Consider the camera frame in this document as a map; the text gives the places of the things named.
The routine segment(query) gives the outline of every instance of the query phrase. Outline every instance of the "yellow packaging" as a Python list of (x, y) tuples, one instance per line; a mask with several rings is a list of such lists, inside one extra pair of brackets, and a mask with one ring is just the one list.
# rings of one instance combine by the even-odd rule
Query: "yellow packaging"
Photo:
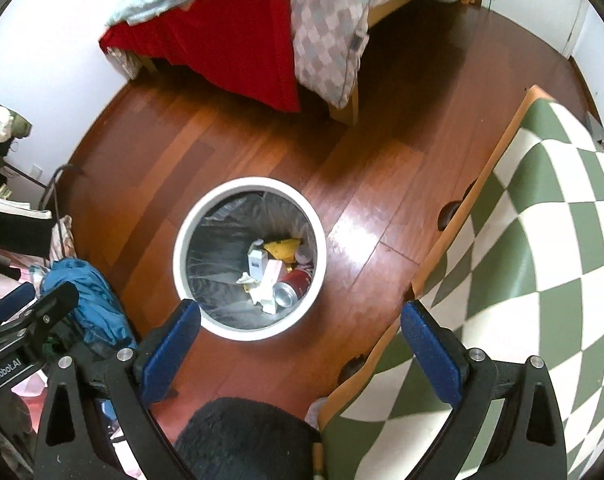
[(288, 238), (278, 242), (269, 242), (263, 247), (276, 260), (281, 260), (286, 264), (294, 264), (296, 262), (296, 249), (300, 247), (301, 240), (299, 238)]

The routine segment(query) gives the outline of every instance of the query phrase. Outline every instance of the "checkered blanket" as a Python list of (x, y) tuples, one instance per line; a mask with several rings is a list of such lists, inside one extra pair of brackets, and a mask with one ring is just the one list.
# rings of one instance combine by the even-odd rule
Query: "checkered blanket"
[(349, 102), (368, 41), (368, 10), (389, 0), (291, 0), (298, 81), (337, 108)]
[[(467, 348), (502, 361), (542, 356), (578, 479), (604, 448), (604, 153), (566, 108), (531, 105), (424, 291)], [(480, 465), (501, 405), (458, 478)], [(449, 413), (396, 335), (324, 428), (329, 480), (404, 480)]]

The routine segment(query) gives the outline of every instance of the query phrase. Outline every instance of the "wooden bed frame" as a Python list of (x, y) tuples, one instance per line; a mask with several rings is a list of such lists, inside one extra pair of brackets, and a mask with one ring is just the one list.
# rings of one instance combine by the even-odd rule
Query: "wooden bed frame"
[[(389, 0), (385, 4), (373, 7), (368, 12), (368, 28), (373, 27), (383, 18), (386, 18), (391, 12), (394, 12), (394, 10), (399, 9), (410, 1), (411, 0)], [(358, 122), (359, 111), (358, 81), (356, 80), (355, 85), (353, 85), (353, 92), (351, 92), (351, 97), (349, 98), (347, 105), (340, 109), (329, 104), (329, 114), (333, 120), (346, 124), (347, 126), (353, 126)]]

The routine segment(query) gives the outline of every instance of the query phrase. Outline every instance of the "power outlet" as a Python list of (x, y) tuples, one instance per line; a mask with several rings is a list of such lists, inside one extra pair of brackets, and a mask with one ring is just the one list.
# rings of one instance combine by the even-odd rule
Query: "power outlet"
[(29, 175), (32, 176), (35, 180), (39, 180), (42, 176), (42, 168), (37, 164), (33, 164), (31, 166), (31, 171), (29, 171)]

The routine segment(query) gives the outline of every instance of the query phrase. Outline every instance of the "green and white checkered tablecloth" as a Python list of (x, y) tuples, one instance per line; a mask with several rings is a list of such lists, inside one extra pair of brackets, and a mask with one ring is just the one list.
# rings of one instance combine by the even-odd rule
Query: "green and white checkered tablecloth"
[[(569, 478), (604, 448), (604, 153), (562, 105), (538, 99), (428, 277), (422, 303), (467, 347), (545, 360)], [(459, 478), (480, 464), (494, 401)], [(322, 434), (328, 480), (404, 480), (448, 417), (395, 336), (364, 389)]]

